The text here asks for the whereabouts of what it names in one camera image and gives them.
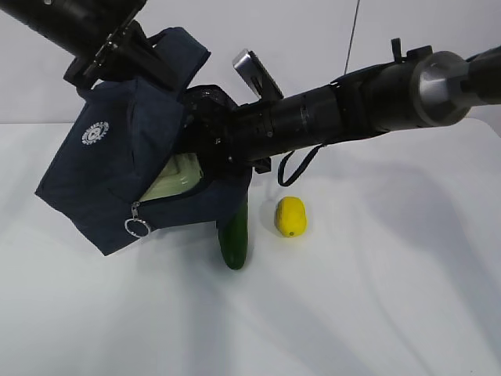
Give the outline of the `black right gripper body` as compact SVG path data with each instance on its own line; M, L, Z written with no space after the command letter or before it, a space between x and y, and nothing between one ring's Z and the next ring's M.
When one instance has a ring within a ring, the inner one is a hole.
M238 109L235 101L217 85L198 85L183 94L187 116L183 125L183 151L194 153L202 165L213 171L235 172L250 167L258 174L272 170L270 157L247 161L238 153L232 136Z

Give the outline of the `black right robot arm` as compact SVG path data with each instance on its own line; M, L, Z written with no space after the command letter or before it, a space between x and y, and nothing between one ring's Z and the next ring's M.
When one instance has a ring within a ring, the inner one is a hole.
M303 148L316 153L336 143L462 121L471 109L500 102L500 50L470 58L423 46L403 52L392 42L391 62L340 76L327 85L284 96L252 52L239 71L258 100L235 104L218 86L183 96L188 123L179 150L211 168L245 166L263 174L273 156Z

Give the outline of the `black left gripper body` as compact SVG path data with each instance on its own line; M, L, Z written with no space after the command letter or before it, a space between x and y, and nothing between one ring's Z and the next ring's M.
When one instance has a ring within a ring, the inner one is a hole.
M74 56L64 79L76 87L136 75L164 86L164 64L135 21L81 20L63 32L63 48Z

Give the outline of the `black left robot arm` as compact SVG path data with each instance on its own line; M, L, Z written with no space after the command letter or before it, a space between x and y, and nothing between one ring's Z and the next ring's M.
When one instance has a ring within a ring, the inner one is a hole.
M136 15L145 1L18 0L2 1L1 11L74 57L64 79L78 89L98 80L144 77L173 90L178 75L154 49Z

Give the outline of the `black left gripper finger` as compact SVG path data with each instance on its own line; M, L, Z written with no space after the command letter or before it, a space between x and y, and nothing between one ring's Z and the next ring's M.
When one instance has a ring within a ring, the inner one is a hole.
M186 87L182 76L183 64L168 49L144 48L144 75L163 89L181 92Z

